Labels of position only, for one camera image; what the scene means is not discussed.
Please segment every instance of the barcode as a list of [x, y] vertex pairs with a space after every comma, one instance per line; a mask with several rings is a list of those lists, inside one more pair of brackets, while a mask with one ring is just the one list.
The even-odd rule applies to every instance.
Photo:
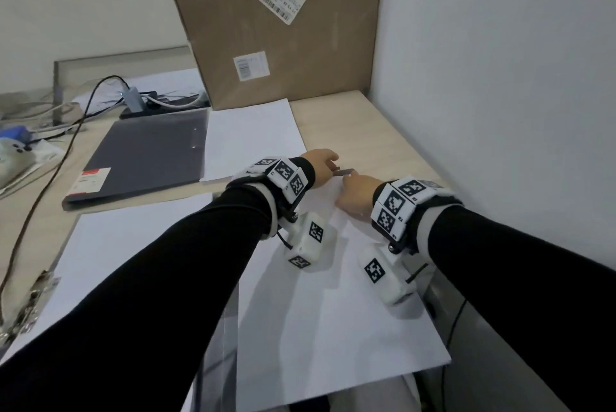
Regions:
[[247, 79], [251, 77], [250, 65], [246, 58], [242, 58], [237, 61], [237, 69], [240, 71], [240, 79]]
[[289, 20], [289, 14], [284, 11], [281, 7], [279, 7], [277, 4], [273, 3], [272, 0], [263, 0], [267, 6], [269, 6], [273, 11], [275, 11], [277, 14], [280, 15], [280, 17], [282, 19], [284, 19], [285, 21]]

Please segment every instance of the white plastic device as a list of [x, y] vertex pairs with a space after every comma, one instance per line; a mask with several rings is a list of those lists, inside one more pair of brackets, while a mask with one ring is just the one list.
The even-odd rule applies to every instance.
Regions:
[[299, 269], [312, 269], [321, 259], [321, 254], [330, 241], [327, 222], [315, 212], [307, 212], [290, 223], [286, 219], [278, 221], [289, 232], [287, 243], [291, 246], [284, 252], [284, 258]]
[[388, 245], [378, 243], [368, 245], [358, 255], [358, 262], [378, 297], [388, 306], [401, 304], [415, 292], [423, 295], [435, 272], [435, 266], [427, 264], [419, 253], [404, 251], [394, 255]]
[[35, 154], [29, 146], [11, 138], [0, 138], [0, 188], [8, 185], [35, 161]]

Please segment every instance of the person's left arm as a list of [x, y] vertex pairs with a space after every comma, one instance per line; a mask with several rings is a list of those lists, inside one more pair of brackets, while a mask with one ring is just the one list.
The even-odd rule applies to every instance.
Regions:
[[[314, 187], [337, 158], [313, 150], [293, 161]], [[271, 220], [266, 198], [246, 185], [174, 224], [0, 367], [0, 409], [179, 410]]]

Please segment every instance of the light wood tabletop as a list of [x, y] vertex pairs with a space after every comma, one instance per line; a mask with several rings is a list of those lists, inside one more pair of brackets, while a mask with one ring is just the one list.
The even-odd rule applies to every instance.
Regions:
[[[307, 150], [329, 148], [340, 155], [341, 168], [354, 168], [361, 174], [392, 180], [408, 174], [442, 182], [435, 171], [385, 120], [359, 91], [290, 102], [299, 132]], [[103, 114], [84, 124], [56, 180], [43, 196], [21, 244], [13, 275], [3, 296], [4, 313], [9, 315], [22, 303], [38, 275], [49, 268], [61, 250], [80, 213], [137, 206], [221, 191], [225, 181], [193, 183], [133, 198], [64, 211], [61, 201], [83, 170], [92, 153], [118, 119], [119, 110]], [[68, 145], [67, 138], [60, 147]], [[33, 177], [48, 172], [50, 164]], [[4, 275], [11, 249], [36, 196], [51, 173], [0, 200], [0, 277]]]

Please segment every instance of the black sleeve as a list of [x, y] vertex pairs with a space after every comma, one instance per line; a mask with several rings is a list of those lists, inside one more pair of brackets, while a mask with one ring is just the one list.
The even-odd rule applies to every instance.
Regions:
[[270, 223], [248, 185], [177, 222], [0, 368], [0, 410], [180, 410]]
[[461, 206], [434, 222], [428, 253], [569, 409], [612, 401], [616, 272]]

